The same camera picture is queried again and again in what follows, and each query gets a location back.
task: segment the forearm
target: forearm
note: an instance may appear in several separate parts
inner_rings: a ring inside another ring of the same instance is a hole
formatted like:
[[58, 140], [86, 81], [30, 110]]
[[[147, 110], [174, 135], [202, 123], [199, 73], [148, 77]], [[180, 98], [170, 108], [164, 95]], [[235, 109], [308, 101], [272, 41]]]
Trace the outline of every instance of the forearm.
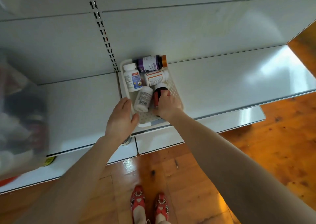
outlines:
[[116, 142], [101, 137], [16, 223], [77, 223]]
[[314, 210], [230, 142], [182, 111], [168, 120], [241, 223], [313, 223]]

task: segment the foot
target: foot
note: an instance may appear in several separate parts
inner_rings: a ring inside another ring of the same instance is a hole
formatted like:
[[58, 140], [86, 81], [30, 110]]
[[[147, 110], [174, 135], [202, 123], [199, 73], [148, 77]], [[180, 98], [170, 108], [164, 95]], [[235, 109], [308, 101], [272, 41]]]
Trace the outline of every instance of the foot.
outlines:
[[156, 196], [155, 201], [155, 221], [158, 224], [161, 221], [168, 221], [169, 218], [169, 208], [166, 195], [161, 192]]
[[145, 223], [145, 196], [142, 186], [135, 186], [131, 195], [131, 210], [134, 224]]

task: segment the barcode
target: barcode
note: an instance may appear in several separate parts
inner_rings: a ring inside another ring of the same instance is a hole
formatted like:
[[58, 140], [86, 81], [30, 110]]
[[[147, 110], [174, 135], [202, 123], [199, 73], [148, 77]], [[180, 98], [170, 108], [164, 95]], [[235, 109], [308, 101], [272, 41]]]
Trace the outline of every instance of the barcode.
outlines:
[[145, 102], [145, 101], [138, 101], [138, 104], [142, 104], [142, 105], [147, 106], [147, 102]]

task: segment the wooden floor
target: wooden floor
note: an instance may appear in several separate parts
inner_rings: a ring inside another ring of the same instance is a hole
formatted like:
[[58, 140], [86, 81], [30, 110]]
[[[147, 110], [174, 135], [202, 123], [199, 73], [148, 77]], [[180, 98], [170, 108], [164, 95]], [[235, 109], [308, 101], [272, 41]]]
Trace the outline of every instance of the wooden floor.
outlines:
[[[296, 38], [290, 47], [316, 75], [315, 49], [310, 42]], [[316, 93], [266, 104], [262, 109], [266, 121], [222, 136], [316, 210]], [[1, 195], [0, 223], [12, 223], [54, 182]], [[185, 144], [107, 166], [81, 223], [132, 224], [129, 199], [136, 184], [144, 187], [149, 218], [156, 193], [164, 191], [173, 224], [239, 223]]]

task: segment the person's left hand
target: person's left hand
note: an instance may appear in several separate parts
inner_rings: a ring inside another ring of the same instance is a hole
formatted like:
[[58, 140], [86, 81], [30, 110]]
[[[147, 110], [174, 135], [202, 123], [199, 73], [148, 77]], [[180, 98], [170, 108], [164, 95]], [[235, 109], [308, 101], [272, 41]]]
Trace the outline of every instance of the person's left hand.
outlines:
[[138, 121], [138, 113], [134, 114], [130, 119], [132, 101], [128, 98], [122, 98], [115, 106], [106, 125], [105, 135], [117, 139], [120, 144], [135, 129]]

